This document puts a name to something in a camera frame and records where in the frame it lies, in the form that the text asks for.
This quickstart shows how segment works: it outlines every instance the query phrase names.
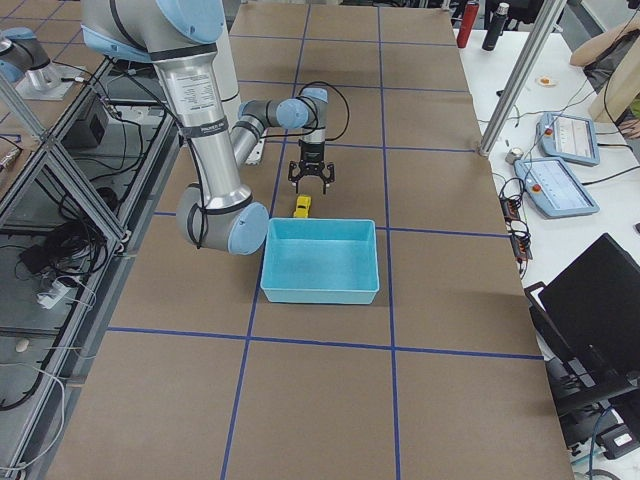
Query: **yellow toy car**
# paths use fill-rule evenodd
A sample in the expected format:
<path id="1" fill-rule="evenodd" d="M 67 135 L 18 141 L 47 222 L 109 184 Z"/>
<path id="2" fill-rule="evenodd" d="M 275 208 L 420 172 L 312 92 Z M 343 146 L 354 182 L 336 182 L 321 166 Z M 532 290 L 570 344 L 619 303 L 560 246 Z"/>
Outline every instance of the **yellow toy car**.
<path id="1" fill-rule="evenodd" d="M 311 197 L 309 195 L 298 195 L 296 209 L 293 212 L 293 218 L 309 218 L 310 209 Z"/>

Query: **white desk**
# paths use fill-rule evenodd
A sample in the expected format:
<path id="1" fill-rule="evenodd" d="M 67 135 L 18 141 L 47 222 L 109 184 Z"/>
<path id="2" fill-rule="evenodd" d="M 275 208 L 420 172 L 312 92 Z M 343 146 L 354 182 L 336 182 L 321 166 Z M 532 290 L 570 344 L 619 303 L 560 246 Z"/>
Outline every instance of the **white desk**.
<path id="1" fill-rule="evenodd" d="M 524 46 L 528 33 L 505 32 L 493 52 L 482 50 L 484 31 L 473 31 L 467 47 L 460 50 L 469 90 L 473 95 L 473 104 L 479 120 L 489 120 L 498 102 L 496 91 L 505 87 L 511 70 Z M 562 110 L 576 92 L 580 93 L 571 101 L 582 103 L 569 107 L 566 113 L 588 117 L 588 108 L 595 93 L 591 85 L 584 84 L 582 69 L 569 65 L 571 50 L 560 34 L 552 34 L 547 41 L 525 87 L 516 102 L 520 113 L 541 110 Z M 557 81 L 554 87 L 543 87 L 536 78 L 546 75 Z M 511 116 L 516 116 L 515 109 Z M 514 176 L 513 168 L 504 161 L 512 147 L 520 147 L 528 152 L 535 142 L 535 125 L 540 115 L 527 115 L 520 119 L 509 120 L 505 125 L 489 160 L 492 170 L 506 178 Z M 482 131 L 485 122 L 480 122 Z M 598 132 L 612 132 L 610 124 L 596 124 Z M 621 135 L 598 135 L 601 143 L 624 143 Z M 543 156 L 538 148 L 533 150 L 533 158 Z M 583 181 L 597 180 L 619 171 L 638 165 L 635 156 L 626 148 L 600 148 L 601 163 L 596 167 L 584 167 L 571 164 L 571 169 Z M 499 189 L 502 181 L 497 178 Z M 585 216 L 550 220 L 544 218 L 535 208 L 528 196 L 525 196 L 526 218 L 532 233 L 531 251 L 533 260 L 523 286 L 538 281 L 549 283 L 580 253 L 602 233 L 609 232 L 612 237 L 640 262 L 640 234 L 634 225 L 640 222 L 640 170 L 630 172 L 601 184 L 587 187 L 600 206 L 600 212 Z M 595 468 L 603 468 L 623 479 L 640 478 L 640 451 L 635 451 L 617 461 L 607 461 L 596 456 Z M 576 471 L 588 469 L 585 464 L 574 467 Z"/>

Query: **black bottle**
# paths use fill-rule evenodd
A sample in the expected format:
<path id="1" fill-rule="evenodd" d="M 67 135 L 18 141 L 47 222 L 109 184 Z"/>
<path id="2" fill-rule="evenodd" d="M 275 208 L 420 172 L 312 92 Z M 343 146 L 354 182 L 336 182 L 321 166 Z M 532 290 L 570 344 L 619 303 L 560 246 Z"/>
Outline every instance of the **black bottle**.
<path id="1" fill-rule="evenodd" d="M 482 49 L 491 51 L 496 48 L 496 43 L 498 43 L 498 37 L 502 35 L 502 29 L 504 28 L 504 24 L 507 21 L 507 12 L 509 11 L 508 3 L 501 3 L 498 5 L 498 9 L 496 13 L 493 15 L 491 19 L 491 25 L 489 26 L 489 30 L 487 31 L 487 35 L 484 37 L 484 42 L 482 42 Z"/>

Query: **black monitor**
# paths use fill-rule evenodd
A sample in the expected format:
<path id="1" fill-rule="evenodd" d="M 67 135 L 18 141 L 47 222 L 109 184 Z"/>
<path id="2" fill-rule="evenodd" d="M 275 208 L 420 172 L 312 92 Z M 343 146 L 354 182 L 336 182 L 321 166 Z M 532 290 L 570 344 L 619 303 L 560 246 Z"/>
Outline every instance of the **black monitor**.
<path id="1" fill-rule="evenodd" d="M 598 238 L 539 298 L 596 384 L 640 370 L 640 266 L 609 234 Z M 640 437 L 640 391 L 609 400 Z"/>

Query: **light blue plastic bin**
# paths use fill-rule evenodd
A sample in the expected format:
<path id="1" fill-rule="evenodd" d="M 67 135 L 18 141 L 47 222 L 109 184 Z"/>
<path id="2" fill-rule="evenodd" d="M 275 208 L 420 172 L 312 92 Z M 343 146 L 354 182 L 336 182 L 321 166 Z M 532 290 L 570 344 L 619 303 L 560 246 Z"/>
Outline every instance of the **light blue plastic bin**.
<path id="1" fill-rule="evenodd" d="M 260 286 L 270 302 L 373 302 L 380 289 L 375 224 L 271 219 Z"/>

